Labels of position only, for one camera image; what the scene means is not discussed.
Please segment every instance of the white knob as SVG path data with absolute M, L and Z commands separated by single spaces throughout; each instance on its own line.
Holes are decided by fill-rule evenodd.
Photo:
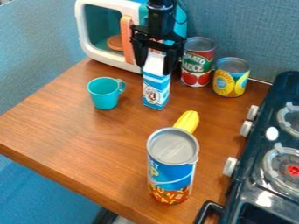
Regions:
M 253 126 L 252 122 L 244 121 L 243 125 L 242 125 L 242 127 L 240 129 L 240 134 L 243 137 L 247 137 L 249 135 L 249 132 L 250 132 L 252 126 Z
M 247 120 L 253 121 L 259 111 L 259 107 L 255 105 L 251 105 L 248 113 L 247 113 Z
M 236 167 L 237 159 L 234 157 L 229 157 L 226 161 L 225 167 L 223 168 L 223 174 L 227 175 L 227 177 L 232 177 L 233 170 Z
M 274 141 L 279 136 L 278 129 L 276 127 L 270 127 L 266 130 L 266 138 L 269 141 Z

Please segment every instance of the yellow can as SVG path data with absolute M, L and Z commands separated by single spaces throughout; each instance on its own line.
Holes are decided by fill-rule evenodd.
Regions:
M 238 97 L 244 94 L 250 70 L 243 59 L 223 58 L 216 64 L 212 89 L 218 95 Z

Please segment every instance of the cup handle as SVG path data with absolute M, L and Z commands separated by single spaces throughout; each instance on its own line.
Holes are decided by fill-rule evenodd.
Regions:
M 122 93 L 126 89 L 126 86 L 127 86 L 126 82 L 124 80 L 121 80 L 121 79 L 116 79 L 116 80 L 118 82 L 119 91 L 120 91 L 120 93 Z

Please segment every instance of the blue cup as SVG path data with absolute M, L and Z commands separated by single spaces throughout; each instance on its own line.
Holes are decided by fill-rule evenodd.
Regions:
M 98 109 L 112 109 L 116 106 L 121 94 L 126 89 L 126 82 L 121 79 L 100 77 L 87 84 L 87 90 Z

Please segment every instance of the toy microwave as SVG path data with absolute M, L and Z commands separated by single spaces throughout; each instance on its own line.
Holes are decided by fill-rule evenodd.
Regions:
M 77 0 L 77 20 L 80 45 L 93 60 L 140 73 L 130 43 L 130 26 L 146 25 L 146 0 Z M 176 20 L 184 20 L 184 11 L 177 7 Z M 187 24 L 175 23 L 174 32 L 186 36 Z

